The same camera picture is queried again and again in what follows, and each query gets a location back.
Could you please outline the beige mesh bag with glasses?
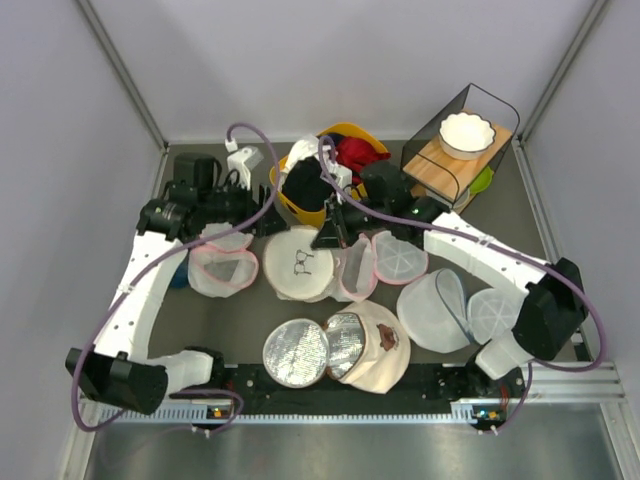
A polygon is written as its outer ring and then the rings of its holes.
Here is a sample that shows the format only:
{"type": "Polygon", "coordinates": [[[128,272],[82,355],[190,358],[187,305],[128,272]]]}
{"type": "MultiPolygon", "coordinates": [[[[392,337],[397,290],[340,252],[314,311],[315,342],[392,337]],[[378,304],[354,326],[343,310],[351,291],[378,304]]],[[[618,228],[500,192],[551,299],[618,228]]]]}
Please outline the beige mesh bag with glasses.
{"type": "Polygon", "coordinates": [[[318,233],[311,226],[295,226],[267,240],[262,270],[279,299],[316,303],[332,294],[337,261],[331,250],[311,248],[318,233]]]}

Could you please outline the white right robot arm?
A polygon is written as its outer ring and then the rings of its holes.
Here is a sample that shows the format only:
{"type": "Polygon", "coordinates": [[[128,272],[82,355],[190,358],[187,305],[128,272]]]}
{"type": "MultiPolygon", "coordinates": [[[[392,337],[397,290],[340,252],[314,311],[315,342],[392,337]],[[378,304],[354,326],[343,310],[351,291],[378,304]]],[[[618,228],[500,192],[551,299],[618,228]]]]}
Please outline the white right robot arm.
{"type": "Polygon", "coordinates": [[[319,248],[346,247],[368,228],[384,228],[420,250],[464,268],[503,293],[519,308],[514,326],[486,341],[466,380],[476,394],[498,389],[511,370],[531,361],[551,361],[586,320],[590,305],[572,261],[556,263],[525,255],[483,233],[432,196],[412,194],[407,178],[389,164],[374,165],[374,191],[361,201],[330,186],[319,248]]]}

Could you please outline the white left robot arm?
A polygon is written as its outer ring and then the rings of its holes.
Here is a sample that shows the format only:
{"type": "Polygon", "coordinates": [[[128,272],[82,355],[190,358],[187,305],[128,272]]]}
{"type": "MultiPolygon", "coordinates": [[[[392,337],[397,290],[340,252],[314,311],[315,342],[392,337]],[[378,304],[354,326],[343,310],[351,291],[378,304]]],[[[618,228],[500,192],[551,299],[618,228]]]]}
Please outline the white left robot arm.
{"type": "Polygon", "coordinates": [[[194,386],[209,397],[224,390],[220,354],[189,347],[152,359],[148,346],[174,273],[198,239],[262,237],[285,229],[274,192],[266,185],[251,188],[251,173],[262,159],[254,146],[239,148],[225,164],[196,152],[175,157],[171,179],[140,211],[129,263],[106,321],[86,349],[67,354],[74,397],[150,415],[185,388],[194,386]]]}

